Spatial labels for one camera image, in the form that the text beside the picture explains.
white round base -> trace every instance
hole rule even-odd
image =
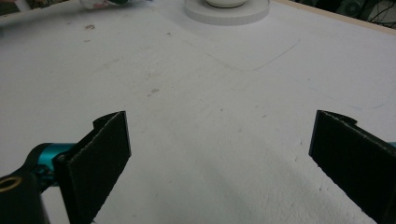
[[[210,6],[206,0],[185,0],[184,10],[195,21],[213,25],[244,25],[264,18],[269,12],[269,0],[247,0],[240,7]]]

black rubber pad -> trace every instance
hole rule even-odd
[[[377,223],[396,223],[396,148],[349,117],[318,111],[309,155]]]
[[[131,156],[125,112],[101,117],[69,151],[53,159],[71,224],[91,224]]]

wooden edge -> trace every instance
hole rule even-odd
[[[390,29],[390,28],[385,27],[385,26],[380,26],[380,25],[376,25],[376,24],[373,24],[373,23],[370,23],[370,22],[367,22],[367,21],[360,21],[360,20],[357,20],[357,19],[349,18],[347,16],[339,15],[339,14],[332,13],[332,12],[329,12],[329,11],[325,11],[325,10],[322,10],[322,9],[319,9],[319,8],[309,7],[309,6],[306,6],[304,4],[295,3],[295,2],[292,2],[290,0],[275,0],[275,1],[278,2],[278,3],[284,4],[284,5],[290,6],[290,7],[295,7],[295,8],[298,8],[298,9],[303,9],[303,10],[306,10],[306,11],[314,12],[314,13],[317,13],[317,14],[320,14],[320,15],[323,15],[323,16],[326,16],[326,17],[330,17],[330,18],[333,18],[333,19],[336,19],[336,20],[339,20],[339,21],[345,21],[345,22],[352,23],[352,24],[359,25],[359,26],[363,26],[363,27],[366,27],[366,28],[369,28],[369,29],[372,29],[372,30],[377,30],[377,31],[380,31],[380,32],[383,32],[383,33],[386,33],[386,34],[396,35],[396,30]]]

screw hole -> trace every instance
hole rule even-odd
[[[0,180],[0,193],[14,189],[22,182],[20,176],[11,176]]]

black plastic part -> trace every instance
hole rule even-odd
[[[37,165],[38,158],[40,157],[44,149],[49,145],[51,145],[51,143],[43,143],[33,148],[27,156],[23,166],[13,173],[15,174],[18,172],[30,172],[34,174],[37,178],[37,184],[41,192],[44,192],[44,190],[49,188],[55,182],[54,180],[43,178],[42,174],[44,172],[49,172],[48,167],[44,165]]]
[[[131,156],[125,112],[101,117],[93,127],[52,160],[71,224],[92,223]]]
[[[318,111],[309,155],[377,223],[396,223],[396,148],[349,117]]]
[[[48,224],[34,174],[15,172],[0,178],[1,224]]]

